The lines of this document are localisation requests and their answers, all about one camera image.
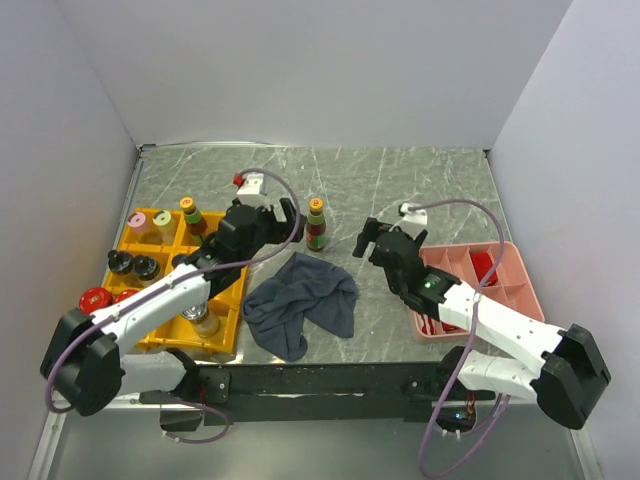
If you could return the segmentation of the yellow cap chili sauce bottle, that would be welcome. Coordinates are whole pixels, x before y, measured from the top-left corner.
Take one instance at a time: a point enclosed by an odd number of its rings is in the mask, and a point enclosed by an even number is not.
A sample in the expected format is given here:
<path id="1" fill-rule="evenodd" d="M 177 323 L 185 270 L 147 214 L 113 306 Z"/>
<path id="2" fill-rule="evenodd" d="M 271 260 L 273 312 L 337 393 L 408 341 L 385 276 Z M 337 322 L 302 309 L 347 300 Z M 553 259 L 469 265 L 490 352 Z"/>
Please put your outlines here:
<path id="1" fill-rule="evenodd" d="M 327 243 L 324 203 L 319 197 L 309 202 L 309 214 L 306 221 L 306 245 L 314 252 L 322 251 Z"/>

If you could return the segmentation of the yellow cap green label bottle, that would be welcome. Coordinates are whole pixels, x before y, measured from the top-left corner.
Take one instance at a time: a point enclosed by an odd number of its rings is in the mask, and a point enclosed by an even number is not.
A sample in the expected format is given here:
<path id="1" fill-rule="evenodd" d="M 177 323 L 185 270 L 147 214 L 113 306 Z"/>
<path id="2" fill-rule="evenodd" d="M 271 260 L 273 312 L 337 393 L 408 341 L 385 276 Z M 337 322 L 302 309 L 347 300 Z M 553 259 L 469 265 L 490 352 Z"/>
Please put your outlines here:
<path id="1" fill-rule="evenodd" d="M 186 230 L 194 243 L 200 246 L 209 234 L 209 225 L 190 196 L 183 197 L 179 205 L 181 207 Z"/>

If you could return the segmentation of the green lid cream bottle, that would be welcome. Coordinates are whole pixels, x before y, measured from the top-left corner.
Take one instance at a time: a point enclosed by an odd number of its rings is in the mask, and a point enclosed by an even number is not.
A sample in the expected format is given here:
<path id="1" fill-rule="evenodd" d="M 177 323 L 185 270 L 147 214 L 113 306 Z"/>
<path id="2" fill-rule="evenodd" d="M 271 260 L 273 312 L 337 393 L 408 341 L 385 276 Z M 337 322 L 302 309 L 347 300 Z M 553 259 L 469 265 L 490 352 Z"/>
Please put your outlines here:
<path id="1" fill-rule="evenodd" d="M 176 222 L 168 210 L 158 210 L 152 217 L 156 229 L 161 235 L 162 243 L 172 245 L 175 239 Z"/>

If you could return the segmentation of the salt grinder black top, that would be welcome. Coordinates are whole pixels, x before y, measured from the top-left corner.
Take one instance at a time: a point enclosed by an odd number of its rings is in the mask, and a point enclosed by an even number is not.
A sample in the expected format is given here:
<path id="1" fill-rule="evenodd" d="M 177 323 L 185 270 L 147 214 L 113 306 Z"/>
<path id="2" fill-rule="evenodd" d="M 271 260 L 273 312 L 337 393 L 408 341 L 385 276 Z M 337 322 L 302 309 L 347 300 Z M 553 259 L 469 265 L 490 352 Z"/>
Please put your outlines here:
<path id="1" fill-rule="evenodd" d="M 201 338 L 213 336 L 220 327 L 219 318 L 211 313 L 206 302 L 184 310 L 181 316 L 190 323 L 194 332 Z"/>

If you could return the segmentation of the white powder bottle black cap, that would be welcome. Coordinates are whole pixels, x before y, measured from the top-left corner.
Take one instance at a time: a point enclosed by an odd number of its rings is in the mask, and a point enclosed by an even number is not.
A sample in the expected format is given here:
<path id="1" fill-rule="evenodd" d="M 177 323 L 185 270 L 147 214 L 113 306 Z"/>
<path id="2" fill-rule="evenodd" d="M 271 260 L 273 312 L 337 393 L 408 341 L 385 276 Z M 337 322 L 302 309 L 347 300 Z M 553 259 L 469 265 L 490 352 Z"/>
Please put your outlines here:
<path id="1" fill-rule="evenodd" d="M 161 278 L 158 261 L 151 256 L 137 255 L 133 260 L 134 274 L 142 287 L 147 287 Z"/>

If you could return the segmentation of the round black cap dark bottle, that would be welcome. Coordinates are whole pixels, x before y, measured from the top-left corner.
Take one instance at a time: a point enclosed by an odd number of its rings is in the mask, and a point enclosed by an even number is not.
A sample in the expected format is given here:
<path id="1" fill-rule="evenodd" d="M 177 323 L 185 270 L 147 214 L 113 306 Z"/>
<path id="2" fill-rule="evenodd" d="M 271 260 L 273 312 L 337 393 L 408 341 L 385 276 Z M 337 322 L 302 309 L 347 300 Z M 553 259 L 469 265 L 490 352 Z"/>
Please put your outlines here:
<path id="1" fill-rule="evenodd" d="M 126 251 L 110 250 L 107 253 L 108 268 L 113 277 L 127 287 L 135 287 L 134 257 Z"/>

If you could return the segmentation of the red lid sauce jar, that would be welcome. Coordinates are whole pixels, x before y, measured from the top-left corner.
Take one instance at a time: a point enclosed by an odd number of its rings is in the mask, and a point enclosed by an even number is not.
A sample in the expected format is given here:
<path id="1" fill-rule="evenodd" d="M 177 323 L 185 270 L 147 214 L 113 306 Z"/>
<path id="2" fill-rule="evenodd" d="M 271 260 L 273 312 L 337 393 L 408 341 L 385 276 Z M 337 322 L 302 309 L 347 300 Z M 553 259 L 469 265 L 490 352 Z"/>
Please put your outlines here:
<path id="1" fill-rule="evenodd" d="M 121 302 L 131 298 L 132 296 L 136 295 L 137 293 L 138 293 L 138 290 L 136 290 L 136 289 L 126 289 L 126 290 L 122 291 L 121 293 L 117 294 L 114 297 L 113 302 L 115 304 L 121 303 Z"/>
<path id="2" fill-rule="evenodd" d="M 109 307 L 113 303 L 112 294 L 104 287 L 92 287 L 79 298 L 78 308 L 89 315 L 96 310 Z"/>

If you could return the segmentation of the small black lid spice jar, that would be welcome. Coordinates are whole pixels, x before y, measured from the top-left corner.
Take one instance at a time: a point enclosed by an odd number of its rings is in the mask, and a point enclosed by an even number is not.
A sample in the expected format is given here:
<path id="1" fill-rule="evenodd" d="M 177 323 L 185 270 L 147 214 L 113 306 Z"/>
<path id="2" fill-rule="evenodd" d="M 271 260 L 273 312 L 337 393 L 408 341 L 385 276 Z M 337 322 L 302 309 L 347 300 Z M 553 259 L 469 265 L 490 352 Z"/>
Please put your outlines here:
<path id="1" fill-rule="evenodd" d="M 171 265 L 176 269 L 180 265 L 190 265 L 192 263 L 191 256 L 188 254 L 177 254 L 171 260 Z"/>

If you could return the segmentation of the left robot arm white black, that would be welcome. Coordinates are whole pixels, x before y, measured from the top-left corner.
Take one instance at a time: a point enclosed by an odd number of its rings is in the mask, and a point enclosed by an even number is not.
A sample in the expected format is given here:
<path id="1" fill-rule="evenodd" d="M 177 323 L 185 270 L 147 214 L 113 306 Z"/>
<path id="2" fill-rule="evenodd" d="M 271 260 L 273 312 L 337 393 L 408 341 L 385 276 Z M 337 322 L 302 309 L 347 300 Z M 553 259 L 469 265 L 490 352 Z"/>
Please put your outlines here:
<path id="1" fill-rule="evenodd" d="M 115 397 L 159 391 L 189 402 L 201 390 L 199 368 L 180 350 L 133 355 L 131 348 L 151 331 L 190 307 L 206 303 L 261 261 L 266 245 L 282 251 L 301 240 L 304 215 L 294 198 L 283 198 L 285 218 L 277 220 L 266 203 L 232 202 L 216 231 L 161 280 L 134 296 L 85 314 L 74 308 L 56 326 L 40 373 L 46 380 L 45 403 L 58 412 L 52 394 L 82 416 L 93 415 Z"/>

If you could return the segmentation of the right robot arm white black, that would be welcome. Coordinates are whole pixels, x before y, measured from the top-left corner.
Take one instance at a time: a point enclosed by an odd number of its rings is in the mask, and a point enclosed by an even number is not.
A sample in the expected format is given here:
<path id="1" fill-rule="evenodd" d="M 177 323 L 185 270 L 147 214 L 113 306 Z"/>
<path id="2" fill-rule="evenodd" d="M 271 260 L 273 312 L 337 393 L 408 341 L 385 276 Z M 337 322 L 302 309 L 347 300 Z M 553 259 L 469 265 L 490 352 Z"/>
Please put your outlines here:
<path id="1" fill-rule="evenodd" d="M 556 423 L 583 428 L 611 381 L 611 374 L 591 332 L 539 322 L 478 294 L 467 282 L 424 264 L 419 245 L 426 234 L 412 236 L 398 226 L 368 218 L 353 254 L 384 270 L 390 291 L 417 314 L 467 331 L 505 352 L 491 357 L 461 353 L 462 364 L 438 374 L 440 391 L 460 398 L 468 390 L 533 400 Z"/>

